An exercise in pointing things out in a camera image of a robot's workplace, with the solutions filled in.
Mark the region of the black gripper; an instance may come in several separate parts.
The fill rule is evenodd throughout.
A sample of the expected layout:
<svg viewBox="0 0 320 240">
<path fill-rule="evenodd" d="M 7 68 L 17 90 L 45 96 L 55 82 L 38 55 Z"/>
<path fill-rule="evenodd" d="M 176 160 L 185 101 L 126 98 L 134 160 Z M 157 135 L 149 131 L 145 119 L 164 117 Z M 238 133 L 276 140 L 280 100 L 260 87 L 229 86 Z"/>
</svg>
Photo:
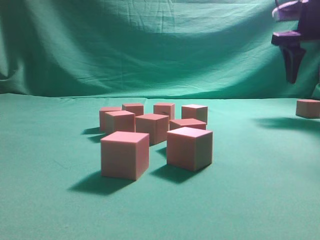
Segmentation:
<svg viewBox="0 0 320 240">
<path fill-rule="evenodd" d="M 284 60 L 286 81 L 295 84 L 300 64 L 306 53 L 299 44 L 305 41 L 320 39 L 320 2 L 318 0 L 303 0 L 297 28 L 283 32 L 274 32 L 271 43 L 280 46 Z"/>
</svg>

